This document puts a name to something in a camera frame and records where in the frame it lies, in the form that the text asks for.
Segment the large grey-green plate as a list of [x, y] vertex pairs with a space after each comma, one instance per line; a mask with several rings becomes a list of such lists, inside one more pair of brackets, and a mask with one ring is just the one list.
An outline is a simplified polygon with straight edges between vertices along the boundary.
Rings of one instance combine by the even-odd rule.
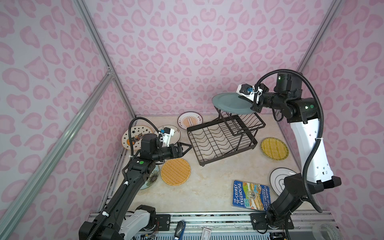
[[237, 93], [221, 93], [212, 98], [213, 105], [227, 113], [248, 115], [254, 113], [252, 103], [240, 98]]

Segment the black wire dish rack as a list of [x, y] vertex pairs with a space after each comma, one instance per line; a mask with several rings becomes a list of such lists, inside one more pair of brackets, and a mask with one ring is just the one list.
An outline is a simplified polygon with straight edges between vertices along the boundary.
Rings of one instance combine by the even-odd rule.
[[187, 128], [200, 166], [254, 149], [256, 135], [266, 123], [257, 113], [240, 115], [218, 111], [214, 120]]

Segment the yellow-green woven plate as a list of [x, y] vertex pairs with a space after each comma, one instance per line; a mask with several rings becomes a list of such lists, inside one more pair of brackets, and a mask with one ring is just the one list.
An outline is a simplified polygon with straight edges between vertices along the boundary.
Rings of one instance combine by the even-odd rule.
[[285, 160], [290, 153], [288, 146], [282, 140], [273, 137], [262, 140], [261, 150], [265, 156], [275, 161]]

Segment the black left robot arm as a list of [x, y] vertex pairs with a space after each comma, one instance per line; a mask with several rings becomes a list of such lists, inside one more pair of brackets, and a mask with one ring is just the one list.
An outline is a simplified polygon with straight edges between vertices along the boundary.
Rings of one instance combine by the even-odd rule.
[[192, 145], [185, 143], [163, 145], [162, 134], [146, 134], [141, 149], [123, 168], [124, 179], [92, 222], [84, 222], [79, 230], [81, 240], [131, 240], [142, 229], [156, 230], [156, 209], [141, 205], [126, 217], [127, 211], [140, 188], [149, 179], [158, 162], [183, 157]]

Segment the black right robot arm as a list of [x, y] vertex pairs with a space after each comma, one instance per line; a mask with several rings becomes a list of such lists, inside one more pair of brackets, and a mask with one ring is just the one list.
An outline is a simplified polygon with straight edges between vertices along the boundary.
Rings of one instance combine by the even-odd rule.
[[247, 90], [254, 94], [251, 109], [257, 113], [263, 108], [280, 111], [297, 141], [302, 170], [284, 179], [283, 192], [265, 216], [269, 227], [287, 229], [290, 216], [303, 202], [322, 213], [314, 195], [342, 184], [331, 169], [324, 146], [324, 110], [309, 80], [293, 70], [271, 71]]

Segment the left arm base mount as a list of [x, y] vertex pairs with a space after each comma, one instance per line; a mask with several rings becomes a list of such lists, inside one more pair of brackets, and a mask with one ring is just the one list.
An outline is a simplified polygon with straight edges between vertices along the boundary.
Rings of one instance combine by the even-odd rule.
[[144, 232], [157, 232], [157, 231], [169, 231], [171, 224], [171, 215], [168, 214], [156, 214], [155, 217], [150, 217], [149, 224], [141, 229]]

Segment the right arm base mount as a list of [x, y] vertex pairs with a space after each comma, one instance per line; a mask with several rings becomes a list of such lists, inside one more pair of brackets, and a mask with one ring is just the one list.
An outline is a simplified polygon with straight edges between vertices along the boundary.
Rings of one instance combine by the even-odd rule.
[[285, 227], [287, 227], [288, 230], [293, 230], [295, 228], [291, 216], [289, 216], [288, 220], [283, 218], [281, 221], [277, 221], [277, 223], [268, 223], [266, 216], [266, 212], [255, 212], [250, 214], [253, 230], [265, 232], [271, 230], [284, 230]]

